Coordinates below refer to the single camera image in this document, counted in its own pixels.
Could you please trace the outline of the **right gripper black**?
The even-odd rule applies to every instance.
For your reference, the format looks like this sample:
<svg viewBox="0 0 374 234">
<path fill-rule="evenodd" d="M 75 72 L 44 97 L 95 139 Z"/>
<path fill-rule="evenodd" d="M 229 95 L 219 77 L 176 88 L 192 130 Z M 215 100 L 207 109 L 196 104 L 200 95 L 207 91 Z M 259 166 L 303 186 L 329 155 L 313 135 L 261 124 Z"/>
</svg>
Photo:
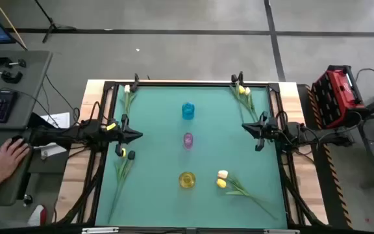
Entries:
<svg viewBox="0 0 374 234">
<path fill-rule="evenodd" d="M 280 129 L 275 117 L 268 117 L 268 113 L 264 111 L 257 123 L 243 123 L 242 127 L 253 137 L 258 139 L 255 147 L 256 151 L 264 148 L 265 140 L 274 141 L 280 138 Z"/>
</svg>

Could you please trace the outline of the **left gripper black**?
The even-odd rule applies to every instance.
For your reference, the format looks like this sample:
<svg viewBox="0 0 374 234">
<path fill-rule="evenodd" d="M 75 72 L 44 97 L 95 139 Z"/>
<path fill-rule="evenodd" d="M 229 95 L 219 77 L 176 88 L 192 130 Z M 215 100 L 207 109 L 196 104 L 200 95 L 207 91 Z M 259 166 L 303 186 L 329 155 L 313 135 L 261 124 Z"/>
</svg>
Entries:
<svg viewBox="0 0 374 234">
<path fill-rule="evenodd" d="M 121 116 L 121 124 L 114 118 L 110 120 L 106 125 L 106 133 L 109 138 L 109 140 L 117 141 L 117 145 L 115 148 L 115 153 L 117 156 L 120 156 L 120 151 L 122 148 L 125 148 L 127 144 L 132 142 L 133 140 L 136 140 L 138 138 L 141 138 L 143 136 L 143 133 L 131 129 L 129 126 L 129 117 L 126 114 L 123 114 Z"/>
</svg>

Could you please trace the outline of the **yellow artificial tulip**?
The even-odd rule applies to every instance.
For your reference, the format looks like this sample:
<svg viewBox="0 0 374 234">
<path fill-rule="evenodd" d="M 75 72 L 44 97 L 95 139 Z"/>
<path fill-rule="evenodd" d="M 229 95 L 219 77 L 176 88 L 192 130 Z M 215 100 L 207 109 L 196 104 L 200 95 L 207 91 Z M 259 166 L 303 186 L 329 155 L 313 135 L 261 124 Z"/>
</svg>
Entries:
<svg viewBox="0 0 374 234">
<path fill-rule="evenodd" d="M 255 122 L 256 119 L 254 119 L 251 111 L 249 110 L 249 107 L 247 106 L 247 100 L 246 100 L 246 96 L 245 96 L 245 88 L 244 86 L 242 85 L 239 85 L 238 86 L 238 94 L 239 94 L 239 100 L 240 102 L 244 105 L 244 107 L 249 111 L 249 114 L 251 115 L 253 121 Z"/>
<path fill-rule="evenodd" d="M 119 194 L 120 187 L 121 187 L 122 170 L 126 165 L 126 155 L 127 155 L 126 149 L 122 148 L 120 153 L 121 154 L 119 156 L 119 160 L 117 162 L 115 162 L 115 165 L 114 165 L 115 169 L 116 169 L 117 187 L 116 187 L 116 190 L 115 190 L 115 193 L 114 193 L 114 199 L 112 200 L 112 205 L 110 207 L 110 212 L 109 212 L 109 215 L 108 215 L 108 223 L 110 223 L 110 221 L 111 221 L 111 218 L 112 218 L 115 206 L 116 206 L 116 201 L 118 199 L 118 194 Z"/>
<path fill-rule="evenodd" d="M 270 217 L 272 217 L 274 220 L 277 219 L 277 217 L 264 205 L 264 201 L 257 198 L 253 194 L 251 194 L 236 178 L 218 178 L 216 180 L 216 185 L 221 189 L 228 189 L 229 191 L 226 192 L 226 195 L 231 196 L 244 196 L 246 198 L 249 198 L 253 202 L 255 202 L 262 210 L 264 210 Z"/>
</svg>

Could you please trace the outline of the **blue glass vase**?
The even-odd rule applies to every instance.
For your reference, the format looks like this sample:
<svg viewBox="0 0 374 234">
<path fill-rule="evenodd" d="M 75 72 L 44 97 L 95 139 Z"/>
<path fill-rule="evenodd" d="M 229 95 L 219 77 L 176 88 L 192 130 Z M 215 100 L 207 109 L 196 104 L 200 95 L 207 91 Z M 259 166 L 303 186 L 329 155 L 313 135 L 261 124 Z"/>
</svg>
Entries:
<svg viewBox="0 0 374 234">
<path fill-rule="evenodd" d="M 186 102 L 182 105 L 182 118 L 192 120 L 195 115 L 195 105 L 192 102 Z"/>
</svg>

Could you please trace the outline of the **yellow glass vase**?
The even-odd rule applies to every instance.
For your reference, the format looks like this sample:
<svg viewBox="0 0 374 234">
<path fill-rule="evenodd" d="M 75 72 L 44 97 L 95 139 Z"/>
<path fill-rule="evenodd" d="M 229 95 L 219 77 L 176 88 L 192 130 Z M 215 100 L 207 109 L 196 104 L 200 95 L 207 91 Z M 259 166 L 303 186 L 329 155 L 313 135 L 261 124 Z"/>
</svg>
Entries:
<svg viewBox="0 0 374 234">
<path fill-rule="evenodd" d="M 184 189 L 191 189 L 195 186 L 195 175 L 192 172 L 182 172 L 179 176 L 179 185 Z"/>
</svg>

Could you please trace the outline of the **white paper sheet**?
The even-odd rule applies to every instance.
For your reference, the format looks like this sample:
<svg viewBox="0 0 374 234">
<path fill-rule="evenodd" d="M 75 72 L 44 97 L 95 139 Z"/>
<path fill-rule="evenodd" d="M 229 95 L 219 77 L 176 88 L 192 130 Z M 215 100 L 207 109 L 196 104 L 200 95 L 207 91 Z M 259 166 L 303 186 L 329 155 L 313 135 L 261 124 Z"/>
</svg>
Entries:
<svg viewBox="0 0 374 234">
<path fill-rule="evenodd" d="M 55 144 L 55 143 L 49 143 L 44 146 L 35 146 L 34 149 L 40 150 L 40 153 L 41 153 L 40 158 L 43 161 L 52 155 L 66 152 L 66 148 L 63 148 L 62 146 L 59 146 L 58 144 Z"/>
<path fill-rule="evenodd" d="M 45 121 L 57 128 L 69 128 L 70 127 L 70 113 L 63 112 L 59 114 L 51 114 L 41 116 Z"/>
</svg>

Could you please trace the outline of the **black platform with hazard stripes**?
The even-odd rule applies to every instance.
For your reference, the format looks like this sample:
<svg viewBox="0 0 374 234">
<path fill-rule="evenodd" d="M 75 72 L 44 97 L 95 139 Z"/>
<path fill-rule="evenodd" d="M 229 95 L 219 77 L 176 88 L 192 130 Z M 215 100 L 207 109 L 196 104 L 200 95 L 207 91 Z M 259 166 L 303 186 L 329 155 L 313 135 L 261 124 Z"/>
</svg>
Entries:
<svg viewBox="0 0 374 234">
<path fill-rule="evenodd" d="M 310 87 L 306 84 L 299 84 L 297 89 L 305 124 L 313 131 L 322 130 L 316 99 L 310 91 Z M 352 229 L 353 223 L 332 160 L 330 146 L 327 144 L 315 144 L 312 149 L 328 223 L 334 228 Z"/>
</svg>

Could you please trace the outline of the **red and black tool case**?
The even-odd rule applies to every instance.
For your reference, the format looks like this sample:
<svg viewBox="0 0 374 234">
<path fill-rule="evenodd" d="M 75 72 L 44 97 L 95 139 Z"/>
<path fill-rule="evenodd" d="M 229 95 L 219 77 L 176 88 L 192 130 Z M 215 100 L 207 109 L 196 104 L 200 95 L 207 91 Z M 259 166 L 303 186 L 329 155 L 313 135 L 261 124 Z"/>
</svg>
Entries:
<svg viewBox="0 0 374 234">
<path fill-rule="evenodd" d="M 311 92 L 327 129 L 358 125 L 368 113 L 348 65 L 328 66 L 312 83 Z"/>
</svg>

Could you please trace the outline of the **grey desk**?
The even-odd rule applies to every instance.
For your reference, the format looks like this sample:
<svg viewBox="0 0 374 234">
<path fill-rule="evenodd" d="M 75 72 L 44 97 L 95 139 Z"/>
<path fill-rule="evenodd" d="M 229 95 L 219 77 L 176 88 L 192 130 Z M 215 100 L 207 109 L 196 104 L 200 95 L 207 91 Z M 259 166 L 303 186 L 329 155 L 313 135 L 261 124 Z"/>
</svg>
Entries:
<svg viewBox="0 0 374 234">
<path fill-rule="evenodd" d="M 44 81 L 53 54 L 49 51 L 0 51 L 0 57 L 8 57 L 12 61 L 25 60 L 25 68 L 14 66 L 10 72 L 21 72 L 23 77 L 17 84 L 8 84 L 0 78 L 0 90 L 16 90 L 18 98 L 11 110 L 6 123 L 0 123 L 0 147 L 16 135 L 22 135 L 27 140 L 30 134 L 25 132 L 32 116 L 33 108 Z M 22 199 L 25 193 L 28 167 L 32 152 L 20 162 L 16 171 L 0 184 L 0 206 L 14 205 Z"/>
</svg>

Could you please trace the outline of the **red and white object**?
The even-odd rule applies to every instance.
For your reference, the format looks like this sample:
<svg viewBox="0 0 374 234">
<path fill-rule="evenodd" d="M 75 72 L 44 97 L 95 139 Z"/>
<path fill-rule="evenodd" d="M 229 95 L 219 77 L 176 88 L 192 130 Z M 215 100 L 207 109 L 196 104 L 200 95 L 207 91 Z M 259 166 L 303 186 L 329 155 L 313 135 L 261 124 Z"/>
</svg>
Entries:
<svg viewBox="0 0 374 234">
<path fill-rule="evenodd" d="M 27 225 L 28 226 L 42 226 L 46 223 L 47 209 L 43 205 L 37 205 L 35 210 L 30 215 Z"/>
</svg>

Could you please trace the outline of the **person's hand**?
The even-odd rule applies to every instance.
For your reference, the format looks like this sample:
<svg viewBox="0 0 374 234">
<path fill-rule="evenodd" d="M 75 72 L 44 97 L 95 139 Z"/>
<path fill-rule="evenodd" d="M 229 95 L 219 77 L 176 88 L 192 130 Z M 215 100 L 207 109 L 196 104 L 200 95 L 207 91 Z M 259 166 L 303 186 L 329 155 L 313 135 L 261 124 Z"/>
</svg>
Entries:
<svg viewBox="0 0 374 234">
<path fill-rule="evenodd" d="M 0 147 L 0 184 L 14 173 L 30 151 L 27 143 L 21 147 L 18 147 L 19 142 L 9 146 L 10 143 L 11 138 Z"/>
</svg>

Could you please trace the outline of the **black screw clamp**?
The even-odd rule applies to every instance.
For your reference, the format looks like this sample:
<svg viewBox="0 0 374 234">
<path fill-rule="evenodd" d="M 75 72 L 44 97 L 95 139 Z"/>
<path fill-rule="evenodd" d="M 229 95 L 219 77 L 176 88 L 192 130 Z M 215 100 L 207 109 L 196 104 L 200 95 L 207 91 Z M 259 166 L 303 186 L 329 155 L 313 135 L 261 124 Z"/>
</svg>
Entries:
<svg viewBox="0 0 374 234">
<path fill-rule="evenodd" d="M 0 67 L 1 66 L 7 67 L 7 68 L 12 68 L 13 66 L 20 66 L 22 68 L 26 68 L 27 67 L 27 63 L 22 58 L 19 58 L 16 62 L 13 62 L 8 57 L 0 57 Z"/>
<path fill-rule="evenodd" d="M 9 71 L 0 71 L 0 76 L 6 83 L 17 84 L 21 81 L 23 74 L 20 71 L 15 75 L 12 75 Z"/>
</svg>

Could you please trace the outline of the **black tripod stand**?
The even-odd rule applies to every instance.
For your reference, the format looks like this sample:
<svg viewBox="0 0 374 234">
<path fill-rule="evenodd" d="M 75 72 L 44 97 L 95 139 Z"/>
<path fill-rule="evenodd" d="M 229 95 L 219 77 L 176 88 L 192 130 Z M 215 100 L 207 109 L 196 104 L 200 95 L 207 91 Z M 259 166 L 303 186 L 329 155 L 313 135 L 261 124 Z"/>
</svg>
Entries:
<svg viewBox="0 0 374 234">
<path fill-rule="evenodd" d="M 39 0 L 34 0 L 34 2 L 37 4 L 38 8 L 42 11 L 42 13 L 44 14 L 44 16 L 46 17 L 46 19 L 49 22 L 49 27 L 46 30 L 45 36 L 44 36 L 44 38 L 42 40 L 43 44 L 45 44 L 48 41 L 49 36 L 51 34 L 57 32 L 59 29 L 65 29 L 65 30 L 69 30 L 69 31 L 76 31 L 77 30 L 76 27 L 72 27 L 72 26 L 69 26 L 69 25 L 61 25 L 61 24 L 55 23 L 54 20 L 53 20 L 53 18 L 51 18 L 49 16 L 49 14 L 45 11 L 45 9 L 43 8 L 43 6 L 40 4 Z"/>
</svg>

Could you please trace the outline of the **thin yellow rod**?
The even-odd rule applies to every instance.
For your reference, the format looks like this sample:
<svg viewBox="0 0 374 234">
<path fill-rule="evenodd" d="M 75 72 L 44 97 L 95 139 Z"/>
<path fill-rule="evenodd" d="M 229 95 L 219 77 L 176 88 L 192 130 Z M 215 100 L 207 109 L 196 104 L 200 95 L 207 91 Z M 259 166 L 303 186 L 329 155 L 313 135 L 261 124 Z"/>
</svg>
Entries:
<svg viewBox="0 0 374 234">
<path fill-rule="evenodd" d="M 9 17 L 6 15 L 5 11 L 1 8 L 0 6 L 0 13 L 2 13 L 2 15 L 4 16 L 4 18 L 6 19 L 7 23 L 10 25 L 11 29 L 14 31 L 16 37 L 15 37 L 15 41 L 24 49 L 24 50 L 28 50 L 27 46 L 25 45 L 25 42 L 23 41 L 22 37 L 19 35 L 19 32 L 17 31 L 17 29 L 15 28 L 15 26 L 13 25 L 13 23 L 11 22 L 11 20 L 9 19 Z"/>
</svg>

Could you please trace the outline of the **silver metal bracket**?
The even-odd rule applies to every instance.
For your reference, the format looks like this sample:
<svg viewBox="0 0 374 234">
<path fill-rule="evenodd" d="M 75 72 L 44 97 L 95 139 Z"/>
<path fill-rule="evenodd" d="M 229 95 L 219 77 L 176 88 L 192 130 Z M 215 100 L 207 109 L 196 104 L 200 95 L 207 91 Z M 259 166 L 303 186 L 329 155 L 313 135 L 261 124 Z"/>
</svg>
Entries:
<svg viewBox="0 0 374 234">
<path fill-rule="evenodd" d="M 118 232 L 119 227 L 88 227 L 83 228 L 81 234 L 111 234 Z"/>
<path fill-rule="evenodd" d="M 264 229 L 263 234 L 301 234 L 296 229 Z"/>
</svg>

